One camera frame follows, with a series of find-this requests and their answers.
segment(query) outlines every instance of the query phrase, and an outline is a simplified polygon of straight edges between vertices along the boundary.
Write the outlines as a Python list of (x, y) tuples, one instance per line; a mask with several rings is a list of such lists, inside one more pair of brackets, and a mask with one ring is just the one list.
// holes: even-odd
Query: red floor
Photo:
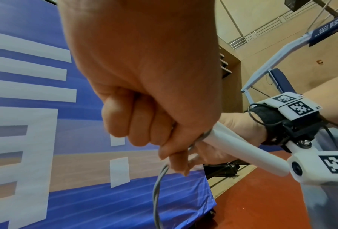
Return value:
[[(287, 158), (289, 154), (277, 152)], [(289, 175), (278, 177), (255, 169), (225, 193), (206, 229), (310, 229), (300, 185)]]

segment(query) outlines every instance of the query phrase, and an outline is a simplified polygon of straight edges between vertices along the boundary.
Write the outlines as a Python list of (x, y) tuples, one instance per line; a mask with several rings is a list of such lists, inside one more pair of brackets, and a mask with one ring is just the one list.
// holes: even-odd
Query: white handle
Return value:
[(287, 161), (249, 144), (221, 123), (217, 122), (203, 141), (275, 175), (284, 177), (290, 173)]

